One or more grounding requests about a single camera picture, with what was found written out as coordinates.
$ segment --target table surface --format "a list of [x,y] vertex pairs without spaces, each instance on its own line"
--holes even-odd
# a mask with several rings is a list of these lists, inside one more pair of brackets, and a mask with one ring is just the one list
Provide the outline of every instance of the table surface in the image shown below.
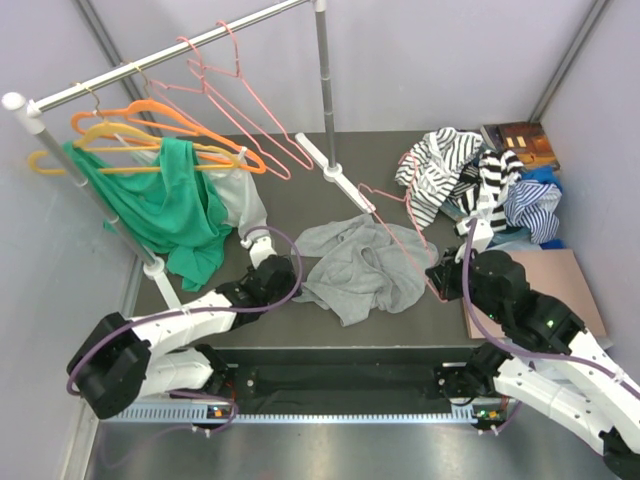
[[[338,133],[338,159],[353,183],[364,182],[401,196],[403,189],[393,181],[397,162],[421,136],[420,132]],[[309,139],[326,151],[324,135],[310,134]],[[265,150],[277,155],[278,150],[273,145],[268,145],[268,142],[261,144]],[[346,220],[361,213],[335,185],[323,179],[319,169],[307,171],[293,160],[283,163],[291,170],[293,178],[289,181],[268,173],[255,176],[269,215],[269,225],[295,239],[307,228]],[[411,227],[402,203],[379,195],[371,197],[371,200],[385,222]],[[453,222],[441,214],[424,233],[440,251],[461,243],[453,233]],[[276,248],[282,253],[288,251],[279,239],[276,239]],[[316,259],[304,259],[305,271],[308,272],[316,262]],[[223,266],[200,293],[184,292],[180,288],[180,278],[172,276],[171,280],[180,299],[189,302],[222,282],[241,278],[249,264],[249,255],[240,246],[234,232],[225,242]],[[154,313],[164,308],[155,284],[143,278],[135,315]],[[371,310],[369,318],[346,328],[340,325],[332,311],[325,311],[314,303],[289,302],[253,324],[210,337],[207,342],[217,347],[450,347],[479,343],[468,336],[461,302],[443,304],[430,290],[426,290],[422,298],[404,312],[390,314]]]

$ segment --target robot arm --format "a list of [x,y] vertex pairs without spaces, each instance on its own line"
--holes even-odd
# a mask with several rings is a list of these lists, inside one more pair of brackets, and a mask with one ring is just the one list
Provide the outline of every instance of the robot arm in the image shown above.
[[[456,250],[447,251],[438,266],[427,270],[441,298],[447,300],[462,296],[463,266],[456,261]],[[498,393],[516,398],[582,438],[620,478],[639,478],[640,400],[630,390],[639,392],[640,387],[602,350],[571,309],[530,289],[524,267],[508,254],[480,253],[472,259],[469,271],[473,304],[500,324],[516,345],[530,352],[555,354],[542,360],[543,365],[557,369],[576,391],[541,375],[526,355],[520,359],[492,343],[476,349],[455,377],[441,374],[442,388],[454,384],[452,391],[463,390],[470,396]],[[615,378],[594,365],[568,361],[566,356],[604,367]]]
[[67,366],[67,373],[107,335],[131,322],[140,323],[98,350],[75,378],[80,394],[98,418],[117,415],[139,397],[175,389],[216,393],[225,381],[226,364],[209,346],[184,347],[254,322],[263,312],[211,310],[265,307],[284,298],[296,284],[291,260],[275,255],[270,238],[266,237],[268,242],[262,238],[250,251],[257,267],[249,267],[242,280],[222,284],[179,309],[130,320],[112,313],[98,323]]

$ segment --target striped shirt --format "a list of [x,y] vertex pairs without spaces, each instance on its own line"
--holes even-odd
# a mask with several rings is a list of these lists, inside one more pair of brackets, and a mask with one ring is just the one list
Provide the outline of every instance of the striped shirt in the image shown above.
[[453,190],[453,204],[463,213],[487,219],[494,232],[507,228],[504,202],[509,188],[520,180],[523,164],[511,150],[502,154],[485,150],[478,167],[466,167]]
[[433,222],[440,205],[458,183],[460,171],[477,156],[481,145],[481,135],[446,127],[427,133],[411,148],[400,163],[395,180],[404,186],[412,183],[409,207],[420,228]]
[[504,205],[507,224],[527,227],[531,230],[532,243],[553,240],[560,220],[553,214],[562,192],[554,184],[542,184],[535,180],[523,180],[509,190]]

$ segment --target cable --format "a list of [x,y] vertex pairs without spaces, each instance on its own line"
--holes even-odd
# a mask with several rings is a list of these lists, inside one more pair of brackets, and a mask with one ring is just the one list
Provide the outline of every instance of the cable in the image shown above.
[[[284,305],[286,302],[288,302],[298,291],[298,289],[300,288],[300,285],[302,283],[302,259],[300,256],[300,251],[298,250],[298,247],[296,246],[295,242],[293,240],[291,240],[291,238],[289,238],[287,236],[286,233],[282,232],[281,230],[278,230],[275,227],[270,227],[268,225],[265,226],[260,226],[260,227],[254,227],[252,229],[250,229],[246,235],[245,235],[245,239],[248,237],[248,235],[256,230],[269,230],[277,235],[279,235],[280,237],[282,237],[291,247],[291,249],[295,252],[296,254],[296,260],[298,263],[298,276],[296,278],[296,283],[293,286],[293,288],[291,289],[291,291],[289,293],[287,293],[282,299],[278,300],[275,303],[272,303],[271,305],[266,305],[264,307],[252,307],[252,308],[235,308],[235,307],[198,307],[198,308],[193,308],[190,309],[189,312],[190,313],[208,313],[208,312],[234,312],[234,313],[264,313],[264,312],[269,312],[271,310],[274,310],[282,305]],[[161,312],[161,313],[155,313],[153,315],[148,315],[147,317],[137,320],[135,322],[129,322],[126,325],[123,325],[122,327],[114,330],[113,332],[111,332],[109,335],[107,335],[106,337],[104,337],[102,340],[100,340],[98,343],[96,343],[93,347],[91,347],[89,349],[89,351],[84,355],[84,357],[82,357],[80,359],[80,361],[76,364],[76,366],[73,368],[73,370],[71,370],[71,373],[69,374],[69,379],[67,380],[67,392],[69,393],[69,395],[73,395],[73,396],[80,396],[80,392],[76,391],[73,389],[73,384],[76,381],[76,378],[78,377],[78,373],[85,367],[85,365],[87,365],[87,363],[89,363],[89,361],[91,361],[91,359],[95,356],[96,353],[98,353],[102,347],[104,347],[105,345],[107,345],[108,343],[110,343],[114,338],[116,338],[118,335],[121,335],[124,332],[127,332],[129,330],[131,330],[132,328],[135,328],[137,326],[140,325],[144,325],[146,323],[151,323],[151,322],[157,322],[158,320],[164,320],[167,318],[174,318],[174,317],[179,317],[185,315],[185,312],[183,312],[182,310],[171,310],[169,312]]]
[[[497,348],[510,353],[512,355],[518,357],[525,358],[533,358],[539,360],[553,360],[553,361],[567,361],[567,362],[575,362],[585,365],[589,368],[593,368],[594,370],[598,370],[601,373],[604,373],[607,377],[614,379],[616,378],[616,374],[603,367],[602,365],[588,360],[586,358],[575,357],[573,355],[562,355],[556,353],[538,353],[538,352],[530,352],[528,350],[524,350],[522,348],[514,347],[512,345],[508,345],[504,342],[501,342],[496,337],[491,335],[491,333],[485,328],[485,326],[480,322],[478,316],[476,315],[475,309],[473,308],[473,303],[471,301],[471,293],[469,291],[469,270],[471,268],[471,250],[473,246],[473,234],[476,230],[477,220],[474,218],[471,220],[471,227],[469,228],[469,234],[467,237],[467,246],[464,252],[464,259],[462,262],[462,294],[464,298],[465,306],[467,307],[467,311],[471,316],[471,320],[474,325],[482,332],[482,335]],[[633,395],[637,400],[640,400],[640,392],[638,392],[635,388],[629,385],[626,381],[620,382],[620,386],[624,388],[627,392]]]
[[461,402],[461,403],[452,402],[451,398],[446,393],[444,393],[444,390],[442,391],[442,396],[446,398],[449,401],[449,403],[454,407],[466,407],[467,405],[471,405],[473,401],[476,399],[476,397],[470,397],[468,400],[465,400],[464,402]]
[[[204,395],[204,394],[194,393],[194,392],[179,391],[179,390],[176,390],[176,391],[173,391],[173,392],[170,392],[170,393],[174,394],[174,395],[179,395],[179,396],[185,397],[185,398],[198,398],[198,399],[204,399],[204,400],[215,400],[215,401],[224,402],[224,403],[230,405],[231,406],[231,414],[229,415],[229,418],[227,419],[227,421],[225,423],[223,423],[222,425],[220,425],[218,428],[209,430],[209,432],[214,433],[214,434],[223,432],[224,430],[229,428],[231,426],[231,423],[235,420],[235,418],[237,417],[237,415],[238,415],[238,413],[240,411],[238,409],[238,405],[233,400],[230,400],[228,398],[216,397],[214,395]],[[152,443],[156,442],[158,439],[160,439],[161,437],[164,437],[168,433],[176,432],[176,431],[179,431],[179,430],[194,431],[193,429],[194,429],[194,427],[192,425],[172,425],[172,426],[170,426],[168,428],[160,430],[159,432],[156,432],[153,435],[151,435],[151,437],[147,438],[145,441],[143,441],[141,443],[138,443],[134,448],[132,448],[129,452],[127,452],[127,454],[124,455],[122,458],[120,458],[117,462],[111,462],[111,461],[107,460],[107,452],[106,452],[106,443],[107,442],[102,441],[101,445],[100,445],[100,450],[99,450],[100,461],[109,470],[115,470],[116,468],[120,468],[125,463],[129,462],[133,457],[138,455],[141,450],[144,450],[145,448],[150,446]]]
[[491,429],[479,430],[478,433],[480,435],[484,435],[485,433],[493,433],[497,436],[502,431],[504,431],[505,428],[511,425],[511,422],[513,422],[513,419],[516,417],[516,415],[518,414],[521,408],[522,408],[522,402],[518,401],[515,407],[513,407],[513,410],[511,411],[511,415],[509,415],[509,418],[507,418],[503,423],[501,423],[497,427],[492,426]]
[[502,395],[502,400],[500,400],[500,409],[498,411],[504,412],[507,410],[508,406],[509,406],[509,397],[507,397],[506,395]]

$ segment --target gray wall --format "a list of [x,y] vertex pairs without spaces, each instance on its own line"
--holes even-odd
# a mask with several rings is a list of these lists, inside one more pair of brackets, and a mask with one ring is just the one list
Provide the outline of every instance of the gray wall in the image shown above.
[[[40,97],[108,67],[68,0],[7,2],[0,52],[0,94]],[[126,101],[119,86],[100,97]],[[43,118],[66,141],[77,137],[71,113],[93,103],[77,100]],[[68,178],[27,168],[39,146],[4,110],[0,144],[0,477],[53,479],[78,408],[64,390],[66,363],[120,308],[132,257]]]
[[640,2],[616,0],[558,92],[544,127],[563,170],[561,234],[575,249],[615,358],[640,378]]
[[[123,56],[135,59],[193,36],[217,20],[264,8],[268,0],[95,2]],[[476,127],[526,118],[591,0],[329,0],[330,57],[340,131]],[[321,131],[314,16],[302,5],[238,32],[246,77],[290,131]],[[202,48],[207,63],[232,68],[231,42]],[[176,59],[149,76],[196,87]],[[237,83],[215,85],[272,128]],[[214,106],[171,93],[220,133],[237,133]]]

